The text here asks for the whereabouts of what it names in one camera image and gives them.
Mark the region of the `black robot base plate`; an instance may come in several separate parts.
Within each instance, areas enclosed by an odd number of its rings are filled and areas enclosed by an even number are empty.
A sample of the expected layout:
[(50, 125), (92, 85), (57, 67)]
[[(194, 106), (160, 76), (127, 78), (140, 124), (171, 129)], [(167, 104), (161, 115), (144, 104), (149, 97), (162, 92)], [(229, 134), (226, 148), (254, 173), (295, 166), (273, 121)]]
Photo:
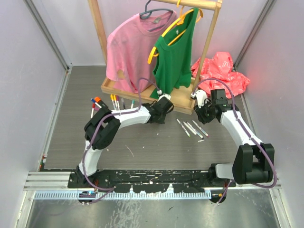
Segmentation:
[(198, 193), (205, 188), (225, 188), (229, 180), (216, 178), (206, 170), (102, 170), (88, 177), (102, 189), (116, 193), (164, 193), (171, 186), (174, 193)]

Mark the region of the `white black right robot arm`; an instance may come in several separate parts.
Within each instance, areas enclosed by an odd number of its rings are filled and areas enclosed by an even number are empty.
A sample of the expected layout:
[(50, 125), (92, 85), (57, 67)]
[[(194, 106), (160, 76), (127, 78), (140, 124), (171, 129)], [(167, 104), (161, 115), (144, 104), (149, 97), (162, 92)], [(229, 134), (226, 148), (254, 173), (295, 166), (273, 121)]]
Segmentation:
[(229, 101), (224, 89), (215, 89), (208, 96), (198, 90), (191, 96), (197, 100), (194, 111), (202, 124), (218, 120), (228, 131), (237, 146), (232, 163), (213, 163), (209, 168), (208, 180), (219, 187), (225, 179), (237, 184), (274, 183), (274, 155), (272, 144), (262, 142), (250, 130), (242, 118), (234, 100)]

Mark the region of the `thin white pen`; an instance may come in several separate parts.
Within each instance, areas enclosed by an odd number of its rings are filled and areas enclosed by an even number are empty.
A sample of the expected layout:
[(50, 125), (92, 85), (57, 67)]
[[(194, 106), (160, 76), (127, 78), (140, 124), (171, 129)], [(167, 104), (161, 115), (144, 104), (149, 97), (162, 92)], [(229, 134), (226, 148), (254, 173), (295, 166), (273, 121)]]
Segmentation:
[(204, 137), (189, 123), (189, 122), (186, 122), (190, 128), (202, 139), (204, 140)]

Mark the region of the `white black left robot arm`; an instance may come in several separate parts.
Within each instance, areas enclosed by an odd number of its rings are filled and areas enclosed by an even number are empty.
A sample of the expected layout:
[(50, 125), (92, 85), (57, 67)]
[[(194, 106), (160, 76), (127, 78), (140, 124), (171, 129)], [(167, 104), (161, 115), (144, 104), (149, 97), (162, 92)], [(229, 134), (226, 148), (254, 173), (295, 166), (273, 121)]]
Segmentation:
[(161, 95), (152, 103), (144, 103), (139, 107), (120, 111), (110, 110), (101, 100), (98, 100), (96, 105), (99, 110), (84, 127), (86, 150), (78, 165), (81, 172), (78, 183), (84, 188), (94, 185), (93, 174), (97, 171), (101, 153), (112, 143), (118, 130), (136, 124), (163, 124), (166, 115), (173, 110), (171, 96), (168, 94)]

